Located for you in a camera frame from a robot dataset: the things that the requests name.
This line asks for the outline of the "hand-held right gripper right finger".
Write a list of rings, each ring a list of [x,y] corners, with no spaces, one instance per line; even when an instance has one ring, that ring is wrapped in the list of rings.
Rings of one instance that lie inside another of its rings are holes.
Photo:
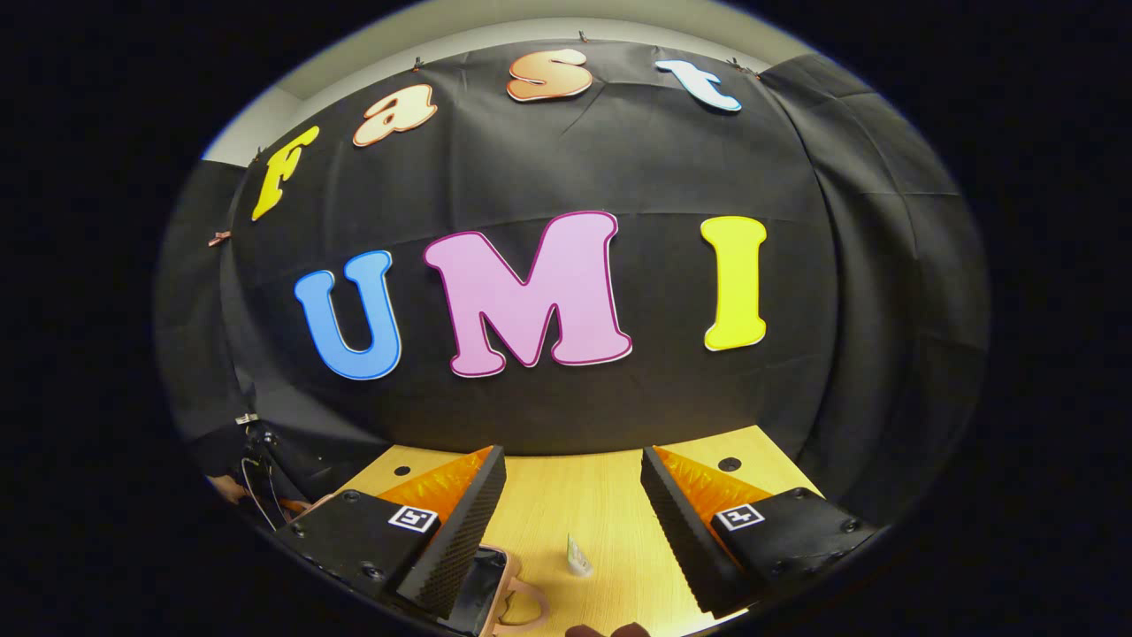
[[[640,484],[715,619],[804,592],[880,531],[807,487],[771,494],[657,445],[642,450]]]

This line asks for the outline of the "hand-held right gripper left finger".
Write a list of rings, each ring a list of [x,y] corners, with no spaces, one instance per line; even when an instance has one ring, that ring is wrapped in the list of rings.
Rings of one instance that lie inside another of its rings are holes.
[[[355,595],[446,619],[505,481],[504,448],[489,445],[380,494],[342,489],[273,536]]]

